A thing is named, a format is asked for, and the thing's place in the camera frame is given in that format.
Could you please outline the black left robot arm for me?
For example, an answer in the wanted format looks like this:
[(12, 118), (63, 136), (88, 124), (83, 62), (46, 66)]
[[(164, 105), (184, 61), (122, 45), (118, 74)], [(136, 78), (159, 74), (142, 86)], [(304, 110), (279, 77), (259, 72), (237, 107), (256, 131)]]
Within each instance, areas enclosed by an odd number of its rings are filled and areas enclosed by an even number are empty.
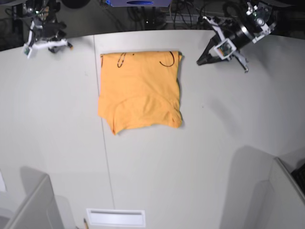
[(198, 22), (211, 28), (215, 35), (210, 39), (205, 50), (197, 60), (197, 65), (230, 61), (235, 58), (248, 72), (248, 60), (240, 50), (250, 44), (257, 43), (271, 34), (277, 22), (271, 6), (262, 2), (237, 4), (227, 1), (223, 5), (224, 18), (203, 15), (200, 10)]

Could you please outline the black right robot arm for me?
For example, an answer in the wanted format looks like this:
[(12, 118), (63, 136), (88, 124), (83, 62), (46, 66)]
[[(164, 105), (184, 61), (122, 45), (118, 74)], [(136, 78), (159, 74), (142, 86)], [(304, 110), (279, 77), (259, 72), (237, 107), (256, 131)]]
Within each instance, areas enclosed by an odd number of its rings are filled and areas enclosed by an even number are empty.
[(59, 22), (56, 13), (61, 9), (61, 3), (56, 0), (28, 0), (23, 4), (27, 15), (32, 19), (28, 41), (23, 46), (27, 58), (32, 57), (41, 49), (56, 53), (63, 47), (71, 47), (65, 38), (66, 24)]

